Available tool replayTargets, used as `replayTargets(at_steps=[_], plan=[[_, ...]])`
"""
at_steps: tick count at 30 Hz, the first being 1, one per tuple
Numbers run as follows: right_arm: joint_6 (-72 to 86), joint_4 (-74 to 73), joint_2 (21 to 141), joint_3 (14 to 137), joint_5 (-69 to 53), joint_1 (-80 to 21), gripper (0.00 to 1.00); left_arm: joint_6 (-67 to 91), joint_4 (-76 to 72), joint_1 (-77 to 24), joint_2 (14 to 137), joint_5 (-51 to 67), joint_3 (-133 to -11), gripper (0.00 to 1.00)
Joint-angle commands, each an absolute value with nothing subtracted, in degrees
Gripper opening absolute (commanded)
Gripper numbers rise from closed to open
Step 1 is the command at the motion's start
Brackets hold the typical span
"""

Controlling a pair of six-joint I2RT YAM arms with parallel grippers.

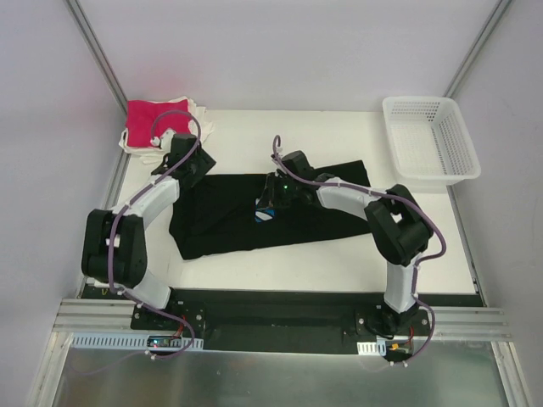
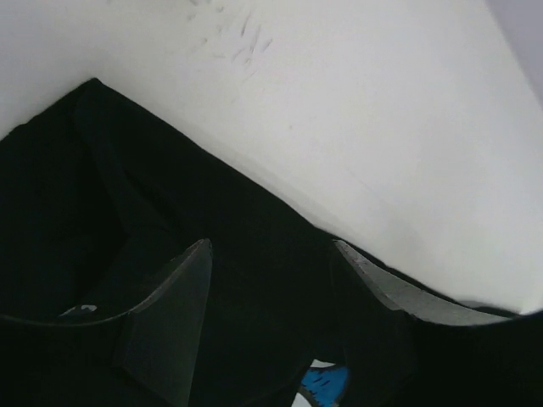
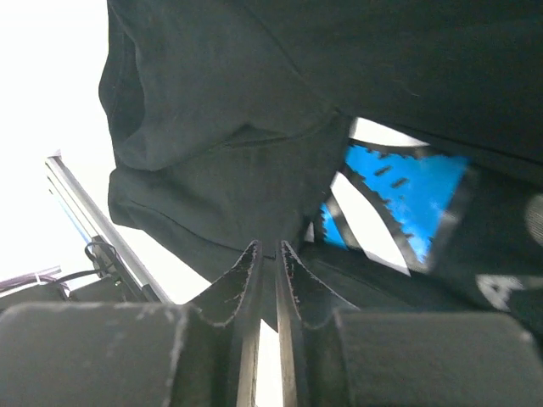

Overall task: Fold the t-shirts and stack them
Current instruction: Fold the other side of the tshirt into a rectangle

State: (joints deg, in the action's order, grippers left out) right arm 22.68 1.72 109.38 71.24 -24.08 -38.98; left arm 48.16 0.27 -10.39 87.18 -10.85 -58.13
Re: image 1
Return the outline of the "black daisy print t-shirt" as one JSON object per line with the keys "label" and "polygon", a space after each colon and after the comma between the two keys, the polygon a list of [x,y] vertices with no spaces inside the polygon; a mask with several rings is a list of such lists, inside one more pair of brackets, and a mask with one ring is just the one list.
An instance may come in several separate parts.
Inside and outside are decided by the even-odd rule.
{"label": "black daisy print t-shirt", "polygon": [[173,204],[169,233],[183,259],[366,235],[367,222],[300,201],[258,220],[265,174],[208,175]]}

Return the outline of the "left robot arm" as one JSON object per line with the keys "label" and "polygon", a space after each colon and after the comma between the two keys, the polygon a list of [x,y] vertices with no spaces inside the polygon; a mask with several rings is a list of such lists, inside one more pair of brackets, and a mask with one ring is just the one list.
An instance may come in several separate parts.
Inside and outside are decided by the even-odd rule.
{"label": "left robot arm", "polygon": [[215,164],[197,136],[176,134],[170,152],[140,190],[125,203],[95,209],[87,217],[81,256],[83,275],[151,306],[149,318],[162,330],[177,324],[180,311],[170,303],[172,289],[148,269],[145,231]]}

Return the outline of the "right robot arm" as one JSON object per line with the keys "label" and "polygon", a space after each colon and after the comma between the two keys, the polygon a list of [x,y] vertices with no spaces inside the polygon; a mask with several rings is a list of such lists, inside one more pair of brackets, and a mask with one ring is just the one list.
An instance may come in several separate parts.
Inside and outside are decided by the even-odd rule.
{"label": "right robot arm", "polygon": [[300,203],[365,221],[387,265],[382,308],[367,318],[365,327],[388,339],[408,329],[419,309],[418,261],[434,234],[409,190],[399,184],[376,190],[320,173],[300,150],[284,157],[274,153],[271,159],[277,169],[266,176],[258,210],[286,209]]}

